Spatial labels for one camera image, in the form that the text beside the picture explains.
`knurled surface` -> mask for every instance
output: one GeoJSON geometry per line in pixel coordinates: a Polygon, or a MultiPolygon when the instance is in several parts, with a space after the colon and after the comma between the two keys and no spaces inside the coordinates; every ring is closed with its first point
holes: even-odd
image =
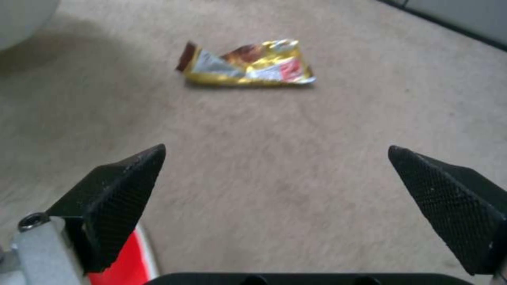
{"type": "Polygon", "coordinates": [[[402,150],[390,158],[433,229],[465,270],[477,273],[500,227],[501,216],[421,156],[402,150]]]}

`brown wrapper end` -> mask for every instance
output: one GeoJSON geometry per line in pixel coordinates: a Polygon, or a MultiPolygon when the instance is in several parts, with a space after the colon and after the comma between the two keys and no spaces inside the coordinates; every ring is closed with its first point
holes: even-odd
{"type": "Polygon", "coordinates": [[[176,67],[176,70],[179,72],[183,72],[185,68],[189,65],[189,63],[192,61],[192,58],[194,57],[194,53],[197,49],[197,46],[192,43],[188,42],[187,46],[185,46],[185,50],[183,51],[182,56],[179,58],[179,64],[176,67]]]}

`white object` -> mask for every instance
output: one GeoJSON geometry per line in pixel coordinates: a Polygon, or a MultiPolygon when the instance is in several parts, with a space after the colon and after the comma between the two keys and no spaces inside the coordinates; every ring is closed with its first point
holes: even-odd
{"type": "Polygon", "coordinates": [[[51,18],[60,0],[0,0],[0,50],[32,36],[51,18]]]}

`white label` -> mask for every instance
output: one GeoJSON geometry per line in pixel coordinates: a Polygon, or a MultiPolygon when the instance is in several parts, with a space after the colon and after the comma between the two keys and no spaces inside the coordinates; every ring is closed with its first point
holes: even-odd
{"type": "Polygon", "coordinates": [[[208,51],[201,50],[192,72],[195,73],[220,73],[229,77],[244,77],[245,73],[236,69],[225,60],[208,51]]]}

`candy wrapper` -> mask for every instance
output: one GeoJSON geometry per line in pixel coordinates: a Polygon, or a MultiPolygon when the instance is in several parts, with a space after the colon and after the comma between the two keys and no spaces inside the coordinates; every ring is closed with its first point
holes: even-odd
{"type": "Polygon", "coordinates": [[[176,70],[199,84],[272,86],[315,81],[295,40],[247,45],[222,56],[188,42],[176,70]]]}

